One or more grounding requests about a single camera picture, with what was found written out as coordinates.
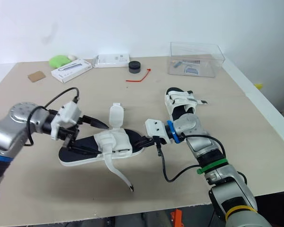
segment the yellow ring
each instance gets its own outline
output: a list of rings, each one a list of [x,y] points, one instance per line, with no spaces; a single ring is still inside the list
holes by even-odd
[[[239,209],[248,209],[248,210],[250,210],[250,211],[254,211],[254,212],[257,213],[257,211],[256,211],[255,209],[253,209],[252,207],[250,207],[250,206],[246,206],[246,205],[235,206],[235,207],[232,207],[231,209],[229,209],[229,210],[227,211],[227,213],[226,213],[226,215],[225,215],[225,220],[227,221],[228,216],[229,216],[232,212],[234,212],[234,211],[236,211],[236,210],[239,210]]]

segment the orange object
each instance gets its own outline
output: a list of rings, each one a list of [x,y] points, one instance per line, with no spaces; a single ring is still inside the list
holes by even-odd
[[[151,71],[151,69],[147,69],[147,73],[145,74],[145,76],[141,79],[141,80],[129,80],[127,79],[127,82],[141,82],[142,80],[144,80],[145,77],[147,77],[147,75],[149,74],[149,72]]]
[[[174,227],[184,227],[182,223],[182,211],[176,209],[175,211],[170,213],[172,222],[174,223]]]

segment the wooden table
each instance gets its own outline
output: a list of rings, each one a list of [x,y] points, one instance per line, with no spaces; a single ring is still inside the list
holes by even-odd
[[[124,127],[145,134],[148,118],[168,120],[164,94],[169,87],[193,90],[196,98],[208,101],[196,113],[202,126],[225,146],[228,160],[248,178],[254,195],[284,191],[284,141],[246,97],[236,82],[222,69],[216,78],[169,75],[165,57],[138,58],[139,74],[127,68],[92,69],[62,84],[51,76],[48,62],[18,63],[0,83],[0,119],[22,101],[44,105],[69,87],[80,89],[83,114],[108,122],[113,102],[125,108]],[[151,68],[141,83],[139,79]],[[36,71],[46,78],[32,83],[27,76]],[[73,93],[53,103],[58,109]],[[79,138],[101,130],[83,125]],[[131,193],[103,162],[75,167],[62,166],[58,151],[62,141],[33,134],[35,145],[24,147],[12,162],[0,185],[0,226],[54,223],[101,218],[210,203],[210,186],[192,169],[174,183],[162,174],[161,159],[154,147],[143,153],[115,160],[134,184]],[[163,147],[168,175],[196,164],[185,143]]]

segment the product box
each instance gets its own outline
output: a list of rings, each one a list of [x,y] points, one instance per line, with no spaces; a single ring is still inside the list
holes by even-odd
[[[129,55],[122,54],[99,54],[93,61],[95,68],[128,67]]]
[[[74,79],[78,75],[92,69],[91,63],[87,62],[84,59],[74,60],[66,65],[63,65],[60,68],[57,68],[52,71],[52,76],[55,77],[62,83],[66,83],[71,79]]]

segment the red wire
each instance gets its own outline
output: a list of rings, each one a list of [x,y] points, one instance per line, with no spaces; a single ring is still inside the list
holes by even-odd
[[[151,71],[151,69],[147,69],[147,73],[145,74],[145,76],[141,80],[129,80],[129,79],[127,79],[126,82],[141,82],[142,80],[145,79],[145,77],[147,77],[147,75],[149,74],[150,71]]]

